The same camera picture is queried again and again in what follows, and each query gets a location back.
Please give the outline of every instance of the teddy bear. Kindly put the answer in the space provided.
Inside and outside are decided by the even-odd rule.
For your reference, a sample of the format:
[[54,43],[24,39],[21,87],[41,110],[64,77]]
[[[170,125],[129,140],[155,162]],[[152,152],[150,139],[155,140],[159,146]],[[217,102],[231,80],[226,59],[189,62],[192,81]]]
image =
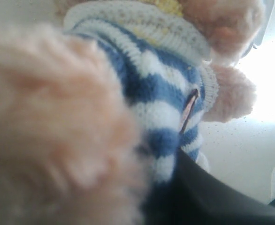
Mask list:
[[161,221],[178,149],[205,159],[200,121],[251,111],[230,64],[263,3],[55,2],[63,30],[0,29],[0,224]]

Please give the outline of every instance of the white knit collar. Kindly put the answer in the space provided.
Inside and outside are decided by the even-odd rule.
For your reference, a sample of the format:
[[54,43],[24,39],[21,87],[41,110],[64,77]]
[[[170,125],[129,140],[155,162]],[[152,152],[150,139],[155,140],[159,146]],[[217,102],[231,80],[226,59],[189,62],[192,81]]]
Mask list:
[[200,32],[183,18],[164,14],[156,6],[132,0],[81,3],[68,11],[64,27],[72,29],[87,18],[117,23],[195,66],[209,60],[210,47]]

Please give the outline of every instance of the blue and white striped sweater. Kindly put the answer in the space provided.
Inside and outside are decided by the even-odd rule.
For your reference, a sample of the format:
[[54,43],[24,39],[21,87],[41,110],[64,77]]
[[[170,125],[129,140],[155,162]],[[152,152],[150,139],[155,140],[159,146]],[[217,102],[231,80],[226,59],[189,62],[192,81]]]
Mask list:
[[[192,64],[101,19],[83,19],[66,33],[96,39],[107,53],[155,156],[153,177],[158,185],[171,179],[179,146],[196,160],[202,144],[198,123],[204,113],[205,89]],[[180,135],[186,99],[194,89],[200,97]]]

